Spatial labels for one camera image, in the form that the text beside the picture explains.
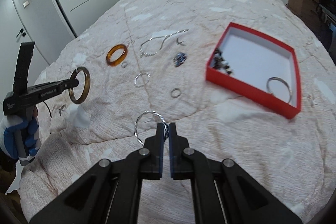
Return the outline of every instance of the bed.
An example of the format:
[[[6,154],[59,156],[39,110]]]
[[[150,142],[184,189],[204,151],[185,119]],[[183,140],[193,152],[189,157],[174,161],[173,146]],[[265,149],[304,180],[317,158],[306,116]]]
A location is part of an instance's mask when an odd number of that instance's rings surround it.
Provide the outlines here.
[[[206,62],[230,22],[295,49],[302,111],[294,119],[205,81]],[[140,45],[150,37],[184,29],[189,30],[169,38],[158,54],[140,57]],[[161,42],[144,47],[155,51]],[[107,52],[120,43],[128,47],[127,66],[107,66]],[[188,58],[176,68],[178,52]],[[43,145],[24,168],[19,189],[28,220],[100,159],[123,159],[140,149],[134,122],[146,110],[176,122],[179,135],[208,158],[234,159],[304,223],[330,199],[336,184],[336,67],[281,0],[121,0],[70,42],[36,83],[69,78],[78,66],[91,73],[86,101],[74,105],[67,93],[50,99],[52,118],[38,106]],[[150,81],[136,88],[134,78],[145,72]],[[181,90],[178,98],[171,97],[175,88]],[[154,135],[155,128],[153,119],[145,120],[140,137]],[[191,203],[189,183],[169,178],[166,143],[163,178],[143,182],[138,223],[194,223]]]

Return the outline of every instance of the brown bangle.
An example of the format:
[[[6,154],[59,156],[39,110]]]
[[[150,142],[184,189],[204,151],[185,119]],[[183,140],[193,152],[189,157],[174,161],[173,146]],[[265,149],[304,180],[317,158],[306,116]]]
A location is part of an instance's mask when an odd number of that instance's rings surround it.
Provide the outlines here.
[[[117,50],[123,48],[124,52],[122,53],[122,55],[115,61],[110,61],[112,54],[114,54]],[[108,52],[108,54],[106,55],[106,63],[109,66],[115,67],[117,65],[119,65],[125,58],[127,55],[127,47],[123,44],[118,44],[116,46],[114,46],[112,49],[110,49],[110,51]]]
[[[75,69],[72,73],[72,75],[70,76],[70,79],[74,79],[76,78],[76,76],[81,72],[84,72],[85,75],[85,84],[84,84],[84,90],[82,95],[79,97],[78,100],[76,100],[75,95],[74,95],[74,90],[73,89],[69,89],[69,96],[71,101],[76,104],[79,105],[81,103],[83,103],[87,97],[87,95],[89,94],[89,90],[90,90],[90,85],[91,85],[91,77],[90,77],[90,73],[87,70],[87,68],[85,67],[78,67],[77,69]]]

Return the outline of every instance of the door handle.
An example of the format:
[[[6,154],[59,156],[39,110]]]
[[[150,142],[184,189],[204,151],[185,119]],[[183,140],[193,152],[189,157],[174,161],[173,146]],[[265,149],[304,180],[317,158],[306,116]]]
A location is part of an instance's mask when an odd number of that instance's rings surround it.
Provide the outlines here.
[[[17,37],[20,35],[20,33],[23,33],[23,31],[24,31],[24,30],[23,30],[23,28],[22,28],[15,38],[17,38]]]

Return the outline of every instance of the red box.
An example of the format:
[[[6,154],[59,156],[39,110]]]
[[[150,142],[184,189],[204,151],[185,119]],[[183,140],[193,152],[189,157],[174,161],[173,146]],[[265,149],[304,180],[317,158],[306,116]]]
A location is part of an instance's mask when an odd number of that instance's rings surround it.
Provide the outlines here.
[[[262,32],[231,22],[216,48],[229,62],[232,75],[213,67],[214,52],[206,68],[206,80],[232,90],[276,113],[294,118],[301,111],[301,81],[295,51],[287,44]],[[284,79],[291,88],[292,100],[287,103],[267,92],[266,83],[270,77]],[[284,88],[275,86],[279,97],[284,98]]]

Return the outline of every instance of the glove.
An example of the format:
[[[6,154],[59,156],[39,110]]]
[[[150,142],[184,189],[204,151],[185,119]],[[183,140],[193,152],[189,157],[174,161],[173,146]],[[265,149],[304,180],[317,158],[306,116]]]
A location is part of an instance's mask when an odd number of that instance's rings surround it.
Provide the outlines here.
[[[29,134],[25,140],[25,146],[29,148],[29,158],[32,159],[41,147],[37,108],[34,108],[33,119],[30,122],[17,115],[11,115],[5,116],[0,123],[0,150],[14,160],[18,159],[14,132],[24,128],[27,128]]]

